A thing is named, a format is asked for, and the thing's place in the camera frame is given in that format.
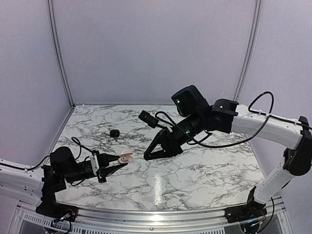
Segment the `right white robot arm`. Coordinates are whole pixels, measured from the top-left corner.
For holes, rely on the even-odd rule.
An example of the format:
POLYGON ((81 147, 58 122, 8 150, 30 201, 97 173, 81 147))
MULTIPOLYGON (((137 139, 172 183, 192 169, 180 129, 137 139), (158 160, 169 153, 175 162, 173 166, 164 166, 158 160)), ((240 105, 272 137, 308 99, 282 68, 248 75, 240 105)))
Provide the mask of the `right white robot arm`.
POLYGON ((209 105, 194 85, 176 92, 171 99, 183 119, 179 123, 165 119, 168 126, 161 127, 144 152, 145 160, 177 156, 182 153, 183 144, 194 141, 203 131, 246 134, 249 139, 259 137, 285 146, 280 163, 249 193, 241 211, 245 218, 254 217, 260 205, 312 166, 312 129, 305 117, 279 117, 228 99, 209 105))

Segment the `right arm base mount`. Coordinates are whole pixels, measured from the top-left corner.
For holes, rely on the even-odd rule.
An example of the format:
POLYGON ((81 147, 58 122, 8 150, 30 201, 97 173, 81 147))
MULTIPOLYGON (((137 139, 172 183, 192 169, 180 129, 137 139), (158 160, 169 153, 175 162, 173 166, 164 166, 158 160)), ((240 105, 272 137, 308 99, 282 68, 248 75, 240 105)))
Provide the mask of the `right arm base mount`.
POLYGON ((224 217, 228 223, 240 222, 248 219, 254 219, 267 214, 266 204, 260 204, 255 201, 254 193, 256 187, 253 187, 248 195, 247 203, 228 207, 225 209, 224 217))

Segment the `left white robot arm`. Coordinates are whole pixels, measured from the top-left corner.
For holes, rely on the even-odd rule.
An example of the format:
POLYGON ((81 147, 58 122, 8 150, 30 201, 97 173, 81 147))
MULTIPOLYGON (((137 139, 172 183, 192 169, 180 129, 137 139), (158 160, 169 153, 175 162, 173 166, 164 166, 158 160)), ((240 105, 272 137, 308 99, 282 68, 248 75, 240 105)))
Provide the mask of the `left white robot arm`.
POLYGON ((132 154, 129 150, 117 156, 92 151, 90 157, 77 162, 70 148, 59 147, 48 156, 50 165, 28 168, 1 160, 0 194, 35 206, 40 215, 73 221, 78 208, 58 203, 55 194, 66 190, 67 184, 74 187, 91 178, 105 183, 107 177, 133 160, 132 154))

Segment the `black earbud charging case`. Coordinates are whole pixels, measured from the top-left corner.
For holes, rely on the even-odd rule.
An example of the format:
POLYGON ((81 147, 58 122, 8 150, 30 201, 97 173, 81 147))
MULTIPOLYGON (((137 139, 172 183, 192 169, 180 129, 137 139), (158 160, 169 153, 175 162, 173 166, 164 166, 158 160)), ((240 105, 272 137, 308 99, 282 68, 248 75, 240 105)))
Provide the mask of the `black earbud charging case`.
POLYGON ((120 131, 118 129, 112 129, 109 132, 109 136, 113 137, 113 138, 119 137, 120 136, 120 131))

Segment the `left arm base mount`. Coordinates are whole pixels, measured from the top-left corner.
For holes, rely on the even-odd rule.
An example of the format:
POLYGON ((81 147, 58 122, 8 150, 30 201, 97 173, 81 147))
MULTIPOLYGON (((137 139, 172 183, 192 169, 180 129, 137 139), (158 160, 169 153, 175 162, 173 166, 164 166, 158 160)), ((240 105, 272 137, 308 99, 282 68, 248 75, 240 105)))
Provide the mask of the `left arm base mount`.
POLYGON ((42 191, 40 204, 36 207, 36 213, 60 220, 69 214, 66 220, 74 222, 77 217, 78 208, 72 205, 58 203, 53 192, 42 191))

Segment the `white round charging case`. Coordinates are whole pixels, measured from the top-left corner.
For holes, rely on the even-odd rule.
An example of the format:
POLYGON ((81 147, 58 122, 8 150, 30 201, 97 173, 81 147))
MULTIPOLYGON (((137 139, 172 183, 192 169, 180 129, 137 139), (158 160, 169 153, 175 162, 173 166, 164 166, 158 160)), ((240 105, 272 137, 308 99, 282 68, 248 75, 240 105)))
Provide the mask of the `white round charging case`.
POLYGON ((119 158, 118 158, 118 163, 119 164, 127 164, 133 161, 133 152, 129 151, 129 150, 125 150, 122 151, 119 154, 119 158))

